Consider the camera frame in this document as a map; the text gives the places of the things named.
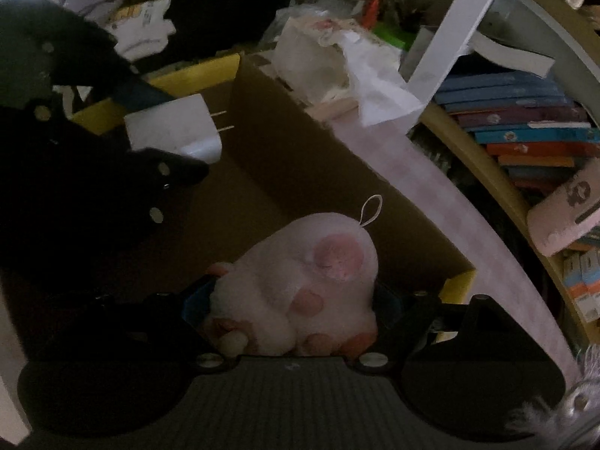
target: pink surface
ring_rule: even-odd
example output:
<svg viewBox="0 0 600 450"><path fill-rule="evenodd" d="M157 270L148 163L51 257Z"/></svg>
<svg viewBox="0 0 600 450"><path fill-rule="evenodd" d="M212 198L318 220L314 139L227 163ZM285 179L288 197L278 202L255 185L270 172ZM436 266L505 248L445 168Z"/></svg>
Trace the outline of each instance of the pink surface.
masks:
<svg viewBox="0 0 600 450"><path fill-rule="evenodd" d="M550 311L504 242L469 200L393 121L363 128L356 111L330 122L334 135L412 201L475 266L467 295L492 296L552 357L567 385L579 369Z"/></svg>

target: plush toy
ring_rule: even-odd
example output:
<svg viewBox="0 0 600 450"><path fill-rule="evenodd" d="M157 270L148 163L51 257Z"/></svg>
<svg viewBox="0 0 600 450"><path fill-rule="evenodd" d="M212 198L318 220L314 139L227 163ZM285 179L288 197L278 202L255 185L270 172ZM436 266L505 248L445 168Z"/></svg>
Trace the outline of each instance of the plush toy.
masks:
<svg viewBox="0 0 600 450"><path fill-rule="evenodd" d="M377 252L352 218L317 213L254 245L211 294L206 336L227 357L360 355L377 337L371 309Z"/></svg>

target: orange object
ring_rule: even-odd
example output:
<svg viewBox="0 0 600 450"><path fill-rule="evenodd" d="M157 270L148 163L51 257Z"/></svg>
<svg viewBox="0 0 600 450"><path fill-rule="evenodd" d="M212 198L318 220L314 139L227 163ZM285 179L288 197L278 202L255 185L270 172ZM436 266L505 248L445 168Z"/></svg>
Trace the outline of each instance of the orange object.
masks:
<svg viewBox="0 0 600 450"><path fill-rule="evenodd" d="M367 0L365 11L362 14L361 26L367 30L372 30L377 23L379 15L379 3L381 0Z"/></svg>
<svg viewBox="0 0 600 450"><path fill-rule="evenodd" d="M529 155L501 155L500 165L541 165L545 167L575 167L573 157L535 157Z"/></svg>
<svg viewBox="0 0 600 450"><path fill-rule="evenodd" d="M581 243L580 241L574 241L567 248L570 250L578 250L580 252L589 252L593 249L593 246L588 245L587 243Z"/></svg>
<svg viewBox="0 0 600 450"><path fill-rule="evenodd" d="M527 142L487 144L490 155L529 155L535 157L600 157L600 144L588 142Z"/></svg>
<svg viewBox="0 0 600 450"><path fill-rule="evenodd" d="M512 185L519 189L534 189L544 195L551 194L562 182L551 179L511 179Z"/></svg>
<svg viewBox="0 0 600 450"><path fill-rule="evenodd" d="M569 296L571 296L572 299L577 299L588 292L591 293L591 291L589 291L590 287L587 287L583 282L575 284L573 287L569 287Z"/></svg>
<svg viewBox="0 0 600 450"><path fill-rule="evenodd" d="M596 281L593 284L590 284L589 286L587 286L587 290L589 291L590 294L600 293L600 281Z"/></svg>

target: green object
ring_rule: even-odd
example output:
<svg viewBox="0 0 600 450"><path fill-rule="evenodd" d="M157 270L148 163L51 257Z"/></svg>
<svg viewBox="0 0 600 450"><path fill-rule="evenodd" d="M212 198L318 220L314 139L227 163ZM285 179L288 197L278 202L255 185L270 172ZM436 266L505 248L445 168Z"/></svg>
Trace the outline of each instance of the green object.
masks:
<svg viewBox="0 0 600 450"><path fill-rule="evenodd" d="M393 28L383 22L377 22L372 32L384 42L405 51L410 49L416 39L416 34Z"/></svg>

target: blue book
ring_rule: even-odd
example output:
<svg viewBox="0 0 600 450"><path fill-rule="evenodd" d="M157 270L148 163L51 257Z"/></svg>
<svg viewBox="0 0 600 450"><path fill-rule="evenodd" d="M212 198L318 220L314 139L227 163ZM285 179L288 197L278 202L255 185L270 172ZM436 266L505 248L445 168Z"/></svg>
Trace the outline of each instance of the blue book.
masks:
<svg viewBox="0 0 600 450"><path fill-rule="evenodd" d="M565 122L559 123L558 121L549 121L545 123L544 126L540 126L538 124L531 123L516 123L516 124L500 124L500 125L479 125L479 126L471 126L464 127L463 130L465 132L498 132L498 131L508 131L508 130L541 130L545 128L590 128L590 124L584 121L576 121L576 122Z"/></svg>
<svg viewBox="0 0 600 450"><path fill-rule="evenodd" d="M462 113L465 111L501 110L508 107L572 107L574 102L567 96L546 96L537 98L501 98L484 99L481 101L467 101L444 105L448 113Z"/></svg>
<svg viewBox="0 0 600 450"><path fill-rule="evenodd" d="M537 98L538 96L564 96L565 93L555 84L491 86L488 88L463 89L437 92L435 101L439 105L463 101L481 101L500 98Z"/></svg>
<svg viewBox="0 0 600 450"><path fill-rule="evenodd" d="M535 74L522 70L490 74L475 74L469 76L451 75L444 80L438 91L454 91L458 89L485 88L488 86L504 86L507 84L524 83L552 83L552 80L548 78L540 78Z"/></svg>
<svg viewBox="0 0 600 450"><path fill-rule="evenodd" d="M600 143L598 128L532 128L475 132L478 144L504 144L513 142L587 142Z"/></svg>

